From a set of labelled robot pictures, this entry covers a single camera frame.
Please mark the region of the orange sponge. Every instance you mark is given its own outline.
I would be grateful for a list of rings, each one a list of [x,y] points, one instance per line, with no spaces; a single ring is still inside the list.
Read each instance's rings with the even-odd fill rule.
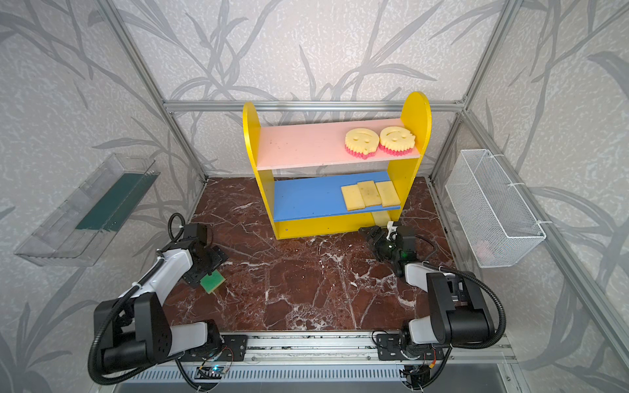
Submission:
[[[366,207],[360,188],[357,184],[341,187],[343,200],[348,211],[363,210]]]

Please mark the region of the green sponge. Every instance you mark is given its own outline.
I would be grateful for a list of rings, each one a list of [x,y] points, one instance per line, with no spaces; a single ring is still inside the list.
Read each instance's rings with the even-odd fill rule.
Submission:
[[[200,285],[207,294],[211,294],[220,285],[222,285],[224,281],[224,276],[218,270],[215,270],[212,273],[205,275],[201,279]]]
[[[378,227],[387,227],[391,221],[389,211],[375,211],[372,213],[374,224]]]

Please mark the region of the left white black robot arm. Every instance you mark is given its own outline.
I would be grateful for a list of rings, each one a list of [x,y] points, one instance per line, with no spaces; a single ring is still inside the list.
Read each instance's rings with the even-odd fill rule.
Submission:
[[[157,250],[152,268],[93,312],[87,367],[98,385],[116,385],[170,361],[181,365],[186,353],[212,359],[227,347],[215,321],[172,326],[163,309],[179,281],[201,286],[227,255],[213,245],[208,225],[188,223],[180,213],[170,216],[167,233],[169,242]]]

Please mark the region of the yellow rectangular sponge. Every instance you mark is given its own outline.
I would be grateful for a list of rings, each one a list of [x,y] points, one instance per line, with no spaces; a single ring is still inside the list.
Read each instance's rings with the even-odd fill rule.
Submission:
[[[401,200],[392,181],[375,183],[382,207],[401,206]]]

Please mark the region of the yellow smiley sponge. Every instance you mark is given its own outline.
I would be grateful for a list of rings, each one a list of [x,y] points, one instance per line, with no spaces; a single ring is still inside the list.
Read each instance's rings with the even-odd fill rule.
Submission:
[[[380,132],[379,147],[386,154],[404,156],[413,152],[415,135],[409,129],[400,126],[389,126]]]
[[[354,157],[368,159],[375,155],[380,137],[371,129],[351,129],[345,136],[345,149]]]

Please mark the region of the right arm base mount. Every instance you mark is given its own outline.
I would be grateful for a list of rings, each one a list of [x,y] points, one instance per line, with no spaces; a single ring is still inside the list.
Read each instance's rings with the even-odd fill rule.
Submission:
[[[432,346],[414,344],[401,332],[376,331],[370,338],[381,361],[433,361],[436,356]]]

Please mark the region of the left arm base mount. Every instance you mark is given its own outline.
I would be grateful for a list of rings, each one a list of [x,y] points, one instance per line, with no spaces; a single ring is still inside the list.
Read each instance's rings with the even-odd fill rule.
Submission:
[[[227,334],[222,337],[222,347],[202,352],[201,358],[212,362],[244,362],[248,335]]]

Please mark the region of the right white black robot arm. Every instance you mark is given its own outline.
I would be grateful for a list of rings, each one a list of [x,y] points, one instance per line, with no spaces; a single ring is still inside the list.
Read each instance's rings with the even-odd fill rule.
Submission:
[[[471,272],[431,264],[435,243],[397,222],[359,233],[377,261],[428,295],[429,315],[405,323],[399,333],[402,353],[414,356],[428,346],[480,350],[504,336],[506,312],[499,297]]]

